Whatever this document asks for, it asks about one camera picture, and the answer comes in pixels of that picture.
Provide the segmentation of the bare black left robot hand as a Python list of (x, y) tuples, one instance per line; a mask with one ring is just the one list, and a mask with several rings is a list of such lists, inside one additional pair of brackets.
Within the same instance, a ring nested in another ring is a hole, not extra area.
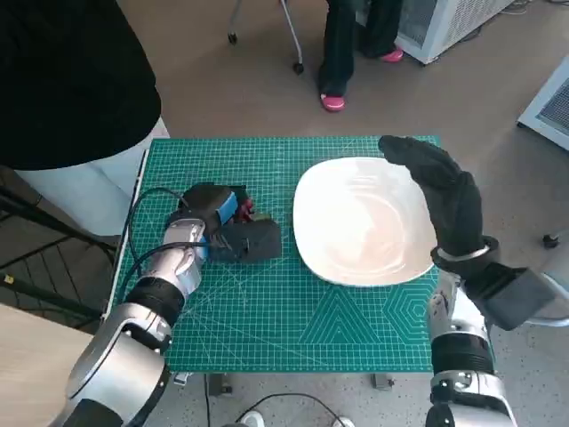
[(187, 209), (205, 223), (205, 233), (213, 234), (228, 223), (252, 222), (253, 203), (245, 185), (202, 182), (182, 196)]

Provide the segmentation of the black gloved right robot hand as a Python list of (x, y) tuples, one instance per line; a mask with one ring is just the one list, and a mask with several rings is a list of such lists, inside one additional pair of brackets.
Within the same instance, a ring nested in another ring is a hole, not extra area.
[(471, 173), (445, 150), (414, 138), (384, 135), (379, 149), (388, 162), (407, 168), (420, 186), (438, 248), (461, 257), (485, 247), (482, 201)]

